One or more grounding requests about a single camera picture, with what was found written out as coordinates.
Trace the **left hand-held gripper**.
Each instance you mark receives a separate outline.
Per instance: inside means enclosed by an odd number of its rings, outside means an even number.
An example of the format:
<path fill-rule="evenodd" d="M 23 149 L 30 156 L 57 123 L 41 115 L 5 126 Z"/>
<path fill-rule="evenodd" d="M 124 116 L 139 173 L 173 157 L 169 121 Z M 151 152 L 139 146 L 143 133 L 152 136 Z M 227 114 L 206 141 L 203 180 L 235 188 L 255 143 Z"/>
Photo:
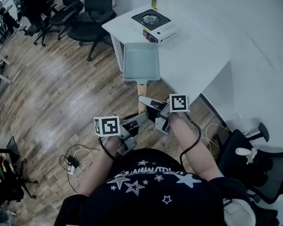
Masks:
<path fill-rule="evenodd" d="M 95 117 L 95 134 L 98 136 L 98 141 L 105 153 L 110 157 L 112 154 L 106 149 L 102 143 L 102 137 L 118 136 L 121 140 L 120 148 L 117 151 L 120 155 L 125 155 L 134 147 L 133 129 L 138 128 L 149 117 L 148 112 L 136 114 L 130 119 L 120 121 L 119 116 Z"/>

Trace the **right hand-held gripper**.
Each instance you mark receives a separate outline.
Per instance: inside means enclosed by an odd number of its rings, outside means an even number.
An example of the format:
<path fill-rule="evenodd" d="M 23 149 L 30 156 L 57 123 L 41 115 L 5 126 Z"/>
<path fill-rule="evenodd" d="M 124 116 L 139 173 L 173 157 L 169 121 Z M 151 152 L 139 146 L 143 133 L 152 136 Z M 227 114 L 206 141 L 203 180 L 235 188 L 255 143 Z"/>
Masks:
<path fill-rule="evenodd" d="M 187 95 L 171 94 L 167 102 L 157 101 L 145 96 L 138 96 L 138 101 L 146 105 L 149 113 L 149 120 L 154 122 L 155 129 L 159 132 L 169 134 L 168 118 L 174 112 L 189 112 L 189 98 Z"/>

